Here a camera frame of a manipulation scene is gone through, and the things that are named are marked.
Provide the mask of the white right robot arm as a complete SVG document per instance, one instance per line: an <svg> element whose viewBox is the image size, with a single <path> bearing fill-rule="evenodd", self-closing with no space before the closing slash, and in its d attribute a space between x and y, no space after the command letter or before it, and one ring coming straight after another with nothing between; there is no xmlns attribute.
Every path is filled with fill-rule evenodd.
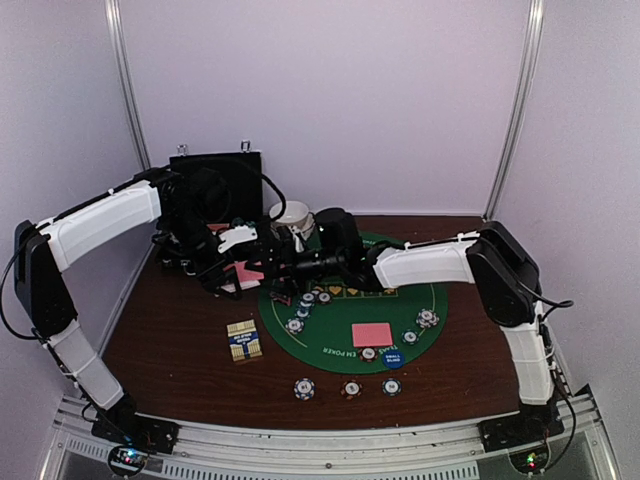
<svg viewBox="0 0 640 480"><path fill-rule="evenodd" d="M318 226L257 292L259 318L279 347L335 374L399 369L442 334L448 288L469 285L504 334L520 401L529 405L514 417L513 433L530 442L550 426L548 301L538 266L501 224L418 244L361 233L345 221Z"/></svg>

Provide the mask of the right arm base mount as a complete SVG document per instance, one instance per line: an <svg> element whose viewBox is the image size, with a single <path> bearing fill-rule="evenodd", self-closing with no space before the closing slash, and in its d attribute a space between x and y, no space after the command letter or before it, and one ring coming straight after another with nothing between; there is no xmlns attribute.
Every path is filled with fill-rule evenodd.
<svg viewBox="0 0 640 480"><path fill-rule="evenodd" d="M486 452L512 449L543 442L564 432L564 424L554 402L545 405L521 404L516 414L484 420L478 429Z"/></svg>

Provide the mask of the blue white chip stack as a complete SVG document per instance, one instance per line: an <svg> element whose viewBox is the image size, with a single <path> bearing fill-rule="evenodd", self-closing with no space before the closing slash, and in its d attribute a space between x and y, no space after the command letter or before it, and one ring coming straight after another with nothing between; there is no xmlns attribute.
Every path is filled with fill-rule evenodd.
<svg viewBox="0 0 640 480"><path fill-rule="evenodd" d="M316 386L313 380L304 377L295 381L293 392L297 399L302 401L310 400L314 397Z"/></svg>

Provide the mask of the dark blue green chip stack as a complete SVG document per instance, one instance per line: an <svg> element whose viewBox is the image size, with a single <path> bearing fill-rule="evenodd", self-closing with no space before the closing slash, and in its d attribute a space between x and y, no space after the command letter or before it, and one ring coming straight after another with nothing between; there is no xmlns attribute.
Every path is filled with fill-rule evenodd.
<svg viewBox="0 0 640 480"><path fill-rule="evenodd" d="M402 392L402 384L395 378L385 379L381 384L382 391L387 396L397 396Z"/></svg>

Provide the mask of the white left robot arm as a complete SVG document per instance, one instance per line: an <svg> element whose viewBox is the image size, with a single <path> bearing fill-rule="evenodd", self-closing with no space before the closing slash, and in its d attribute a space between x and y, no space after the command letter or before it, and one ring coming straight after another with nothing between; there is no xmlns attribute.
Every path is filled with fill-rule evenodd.
<svg viewBox="0 0 640 480"><path fill-rule="evenodd" d="M14 285L34 336L98 408L106 429L123 444L144 433L138 415L122 405L124 387L85 334L70 284L73 269L144 226L157 225L192 263L201 285L214 291L226 279L233 248L257 237L252 227L213 231L197 207L190 182L168 167L145 170L123 184L15 231Z"/></svg>

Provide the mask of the single blue chip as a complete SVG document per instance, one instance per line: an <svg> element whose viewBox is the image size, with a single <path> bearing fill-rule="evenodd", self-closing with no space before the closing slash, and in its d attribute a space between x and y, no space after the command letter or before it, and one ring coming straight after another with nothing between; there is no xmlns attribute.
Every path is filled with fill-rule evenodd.
<svg viewBox="0 0 640 480"><path fill-rule="evenodd" d="M415 345L419 341L419 335L413 330L406 330L402 333L402 342L407 345Z"/></svg>

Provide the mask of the dealt red card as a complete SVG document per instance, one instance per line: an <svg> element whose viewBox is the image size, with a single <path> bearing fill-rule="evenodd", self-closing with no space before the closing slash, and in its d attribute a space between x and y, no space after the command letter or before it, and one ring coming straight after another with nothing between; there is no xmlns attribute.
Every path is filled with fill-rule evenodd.
<svg viewBox="0 0 640 480"><path fill-rule="evenodd" d="M352 343L356 348L391 346L393 335L389 323L357 323L351 325Z"/></svg>

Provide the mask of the blue small blind button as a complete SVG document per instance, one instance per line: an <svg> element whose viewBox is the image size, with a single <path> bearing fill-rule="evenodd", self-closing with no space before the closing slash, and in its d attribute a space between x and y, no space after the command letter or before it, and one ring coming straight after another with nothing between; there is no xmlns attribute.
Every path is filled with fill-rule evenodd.
<svg viewBox="0 0 640 480"><path fill-rule="evenodd" d="M382 362L387 369L397 370L402 368L405 363L405 355L399 350L388 350L381 356Z"/></svg>

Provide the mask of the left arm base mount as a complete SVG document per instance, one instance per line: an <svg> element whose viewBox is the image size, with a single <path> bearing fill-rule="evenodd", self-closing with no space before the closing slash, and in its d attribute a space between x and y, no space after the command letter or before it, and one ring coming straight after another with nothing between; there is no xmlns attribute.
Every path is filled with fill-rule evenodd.
<svg viewBox="0 0 640 480"><path fill-rule="evenodd" d="M173 421L140 415L135 400L125 392L111 408L97 410L91 434L151 454L172 454L179 430Z"/></svg>

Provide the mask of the pink backed card deck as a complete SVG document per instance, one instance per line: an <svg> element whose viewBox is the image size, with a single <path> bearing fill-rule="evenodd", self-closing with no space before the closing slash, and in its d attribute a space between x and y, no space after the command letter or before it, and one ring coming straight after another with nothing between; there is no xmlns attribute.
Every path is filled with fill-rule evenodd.
<svg viewBox="0 0 640 480"><path fill-rule="evenodd" d="M260 283L264 280L264 274L248 270L245 261L235 262L232 266L228 266L225 272L230 274L230 277L222 286L222 289L229 293L259 287Z"/></svg>

